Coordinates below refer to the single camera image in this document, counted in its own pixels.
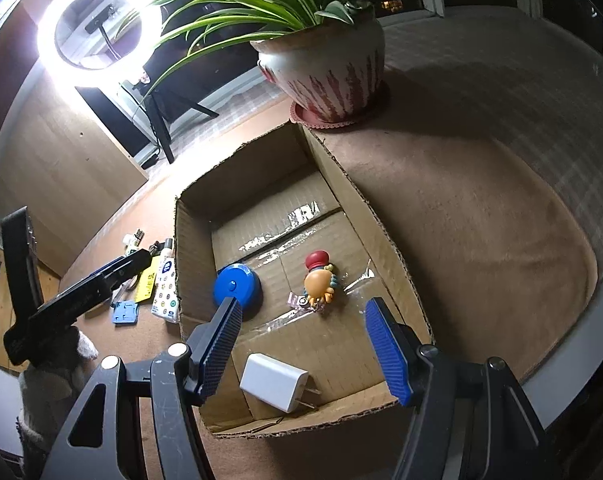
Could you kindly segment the blue plastic phone stand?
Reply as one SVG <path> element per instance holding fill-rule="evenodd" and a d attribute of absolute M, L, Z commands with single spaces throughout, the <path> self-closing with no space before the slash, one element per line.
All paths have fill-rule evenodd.
<path fill-rule="evenodd" d="M 117 301 L 112 305 L 111 322 L 116 326 L 138 323 L 138 304 L 132 300 Z"/>

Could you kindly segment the orange red toy figure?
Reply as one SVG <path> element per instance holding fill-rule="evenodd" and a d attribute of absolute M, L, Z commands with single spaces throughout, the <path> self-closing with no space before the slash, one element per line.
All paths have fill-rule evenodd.
<path fill-rule="evenodd" d="M 296 307 L 320 310 L 333 301 L 338 289 L 335 266 L 331 263 L 330 254 L 319 249 L 307 255 L 305 267 L 303 292 L 296 299 Z"/>

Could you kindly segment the green spider plant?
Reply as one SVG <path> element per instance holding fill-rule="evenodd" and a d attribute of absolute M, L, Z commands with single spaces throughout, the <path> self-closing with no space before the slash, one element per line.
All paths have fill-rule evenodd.
<path fill-rule="evenodd" d="M 204 4 L 213 9 L 178 27 L 162 19 L 155 49 L 176 38 L 186 40 L 188 48 L 159 75 L 158 82 L 209 53 L 298 32 L 322 24 L 326 18 L 351 24 L 356 10 L 373 8 L 367 0 L 152 0 L 161 10 L 170 3 L 178 5 L 175 15 Z"/>

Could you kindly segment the yellow grey card package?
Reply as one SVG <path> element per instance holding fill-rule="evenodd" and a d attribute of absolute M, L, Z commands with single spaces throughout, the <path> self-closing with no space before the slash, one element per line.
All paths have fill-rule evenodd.
<path fill-rule="evenodd" d="M 141 304 L 142 302 L 152 298 L 159 260 L 160 258 L 158 256 L 152 258 L 150 266 L 142 272 L 140 278 L 138 279 L 138 285 L 136 285 L 134 292 L 134 301 L 137 304 Z"/>

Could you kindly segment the patterned tissue pack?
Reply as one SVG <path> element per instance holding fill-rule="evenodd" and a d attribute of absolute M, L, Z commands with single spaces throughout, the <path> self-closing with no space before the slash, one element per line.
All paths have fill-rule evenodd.
<path fill-rule="evenodd" d="M 180 300 L 176 293 L 176 271 L 173 257 L 164 258 L 155 278 L 154 297 L 150 312 L 172 324 L 180 322 Z"/>

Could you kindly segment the brown cardboard box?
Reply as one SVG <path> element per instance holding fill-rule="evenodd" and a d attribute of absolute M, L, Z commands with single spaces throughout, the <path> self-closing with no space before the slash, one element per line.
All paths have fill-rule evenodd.
<path fill-rule="evenodd" d="M 176 291 L 181 332 L 213 317 L 213 283 L 232 263 L 260 278 L 262 304 L 246 316 L 220 385 L 200 411 L 219 438 L 280 437 L 393 405 L 367 330 L 367 301 L 431 342 L 431 326 L 402 255 L 347 172 L 310 131 L 291 122 L 238 148 L 175 203 Z M 339 286 L 320 310 L 296 307 L 310 252 L 330 254 Z M 310 373 L 292 414 L 254 418 L 240 378 L 251 353 Z"/>

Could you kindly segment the white usb charger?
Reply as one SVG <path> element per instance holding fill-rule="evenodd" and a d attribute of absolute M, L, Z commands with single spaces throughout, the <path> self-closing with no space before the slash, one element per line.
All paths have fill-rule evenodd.
<path fill-rule="evenodd" d="M 251 353 L 240 378 L 243 391 L 254 418 L 292 414 L 303 406 L 315 410 L 318 405 L 303 400 L 308 391 L 310 373 L 263 353 Z"/>

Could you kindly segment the white red flower pot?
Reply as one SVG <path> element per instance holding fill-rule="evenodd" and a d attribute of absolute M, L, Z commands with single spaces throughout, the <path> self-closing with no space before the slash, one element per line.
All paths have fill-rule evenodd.
<path fill-rule="evenodd" d="M 385 35 L 371 6 L 356 10 L 351 24 L 326 18 L 320 25 L 250 44 L 266 80 L 321 122 L 355 117 L 382 84 Z"/>

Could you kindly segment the large wooden board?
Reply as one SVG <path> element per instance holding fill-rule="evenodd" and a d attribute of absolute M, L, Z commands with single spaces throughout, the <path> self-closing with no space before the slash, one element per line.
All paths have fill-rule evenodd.
<path fill-rule="evenodd" d="M 78 90 L 36 64 L 0 130 L 0 219 L 27 207 L 40 260 L 64 275 L 146 180 Z"/>

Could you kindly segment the black tripod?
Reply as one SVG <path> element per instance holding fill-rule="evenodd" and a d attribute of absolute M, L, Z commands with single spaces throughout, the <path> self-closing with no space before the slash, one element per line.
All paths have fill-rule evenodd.
<path fill-rule="evenodd" d="M 138 107 L 143 108 L 160 148 L 172 164 L 175 157 L 171 147 L 171 125 L 189 110 L 211 119 L 217 118 L 219 113 L 194 99 L 195 84 L 189 76 L 172 74 L 163 82 L 158 79 L 158 73 L 142 70 L 133 88 L 141 93 L 142 101 Z"/>

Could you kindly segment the blue round tape measure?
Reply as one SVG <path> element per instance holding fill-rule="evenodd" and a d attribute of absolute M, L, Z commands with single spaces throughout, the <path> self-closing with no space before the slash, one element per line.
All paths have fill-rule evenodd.
<path fill-rule="evenodd" d="M 213 283 L 212 299 L 220 307 L 226 298 L 234 298 L 245 316 L 257 313 L 262 304 L 260 278 L 244 263 L 232 263 L 223 268 Z"/>

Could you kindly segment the pine wood headboard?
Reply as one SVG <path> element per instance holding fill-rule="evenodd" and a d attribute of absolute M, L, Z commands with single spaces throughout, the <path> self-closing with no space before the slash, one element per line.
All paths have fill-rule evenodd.
<path fill-rule="evenodd" d="M 4 264 L 3 251 L 0 248 L 0 368 L 13 375 L 23 372 L 29 362 L 24 361 L 20 365 L 14 365 L 10 362 L 4 348 L 3 337 L 7 330 L 15 323 L 16 316 L 10 300 L 10 289 L 8 288 L 7 276 Z"/>

